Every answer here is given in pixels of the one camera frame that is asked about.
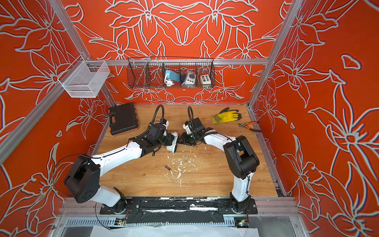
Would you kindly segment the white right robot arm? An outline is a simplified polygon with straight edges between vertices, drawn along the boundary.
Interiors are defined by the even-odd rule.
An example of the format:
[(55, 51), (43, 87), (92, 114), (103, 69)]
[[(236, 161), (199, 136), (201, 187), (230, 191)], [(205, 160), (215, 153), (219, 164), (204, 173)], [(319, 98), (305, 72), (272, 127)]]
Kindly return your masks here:
[(193, 110), (188, 107), (189, 120), (183, 124), (185, 132), (178, 143), (196, 146), (200, 143), (211, 145), (223, 151), (234, 175), (234, 186), (230, 193), (230, 207), (236, 214), (247, 213), (250, 207), (251, 181), (259, 158), (245, 136), (230, 137), (213, 128), (205, 128), (199, 118), (193, 116)]

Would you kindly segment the white round twin-bell alarm clock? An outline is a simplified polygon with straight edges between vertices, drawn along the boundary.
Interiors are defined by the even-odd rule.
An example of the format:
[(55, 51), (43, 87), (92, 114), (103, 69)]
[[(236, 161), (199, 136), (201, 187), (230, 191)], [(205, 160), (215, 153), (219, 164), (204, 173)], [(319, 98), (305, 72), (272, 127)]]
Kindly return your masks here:
[(166, 149), (167, 151), (171, 152), (171, 153), (175, 153), (176, 150), (177, 150), (177, 142), (178, 142), (178, 133), (177, 132), (172, 132), (170, 133), (168, 136), (167, 136), (167, 140), (166, 140)]

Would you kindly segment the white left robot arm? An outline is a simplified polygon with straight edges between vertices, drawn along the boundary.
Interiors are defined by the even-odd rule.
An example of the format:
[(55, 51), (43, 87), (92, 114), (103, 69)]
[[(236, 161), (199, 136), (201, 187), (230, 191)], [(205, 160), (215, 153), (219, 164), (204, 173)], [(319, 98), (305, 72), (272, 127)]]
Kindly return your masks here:
[(124, 194), (117, 188), (107, 188), (100, 178), (107, 172), (146, 155), (155, 156), (162, 148), (176, 152), (178, 133), (169, 132), (165, 118), (153, 116), (148, 128), (128, 139), (125, 146), (95, 156), (79, 155), (64, 179), (64, 185), (77, 203), (94, 201), (107, 206), (116, 214), (129, 209)]

